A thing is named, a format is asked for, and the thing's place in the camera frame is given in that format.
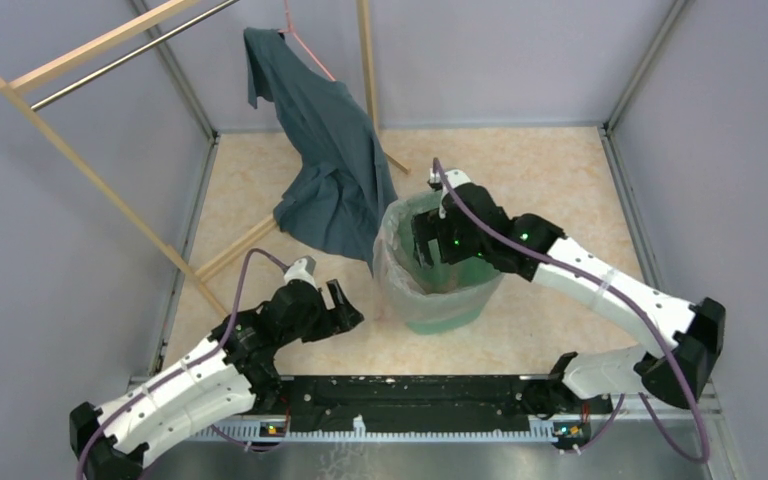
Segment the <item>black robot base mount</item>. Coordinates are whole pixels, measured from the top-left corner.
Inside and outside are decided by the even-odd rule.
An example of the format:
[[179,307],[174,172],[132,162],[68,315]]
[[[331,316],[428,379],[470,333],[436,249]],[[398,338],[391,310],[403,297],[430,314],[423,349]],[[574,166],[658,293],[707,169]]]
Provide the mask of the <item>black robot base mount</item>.
[[243,416],[289,420],[298,432],[348,431],[356,417],[373,432],[510,432],[612,409],[611,400],[581,400],[546,375],[299,375],[283,378],[277,393]]

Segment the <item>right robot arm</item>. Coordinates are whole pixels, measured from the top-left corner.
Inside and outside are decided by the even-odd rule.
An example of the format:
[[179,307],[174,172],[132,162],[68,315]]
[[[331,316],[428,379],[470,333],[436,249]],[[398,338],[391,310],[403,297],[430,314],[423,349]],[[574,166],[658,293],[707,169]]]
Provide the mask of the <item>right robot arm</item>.
[[647,393],[689,409],[724,344],[726,311],[706,297],[692,303],[663,293],[600,260],[562,228],[535,214],[508,216],[469,179],[429,183],[432,205],[413,216],[414,258],[423,268],[476,260],[554,289],[611,321],[635,345],[563,355],[546,385],[549,404],[572,412],[603,394]]

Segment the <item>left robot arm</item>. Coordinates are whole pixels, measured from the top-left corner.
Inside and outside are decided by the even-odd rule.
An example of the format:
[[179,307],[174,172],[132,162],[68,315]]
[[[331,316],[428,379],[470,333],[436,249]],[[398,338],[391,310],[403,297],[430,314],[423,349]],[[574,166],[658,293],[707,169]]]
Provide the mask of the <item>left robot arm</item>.
[[138,479],[190,436],[238,413],[268,413],[279,404],[274,364],[284,346],[353,330],[363,314],[336,280],[323,290],[291,280],[271,299],[228,316],[176,364],[101,405],[69,414],[79,479]]

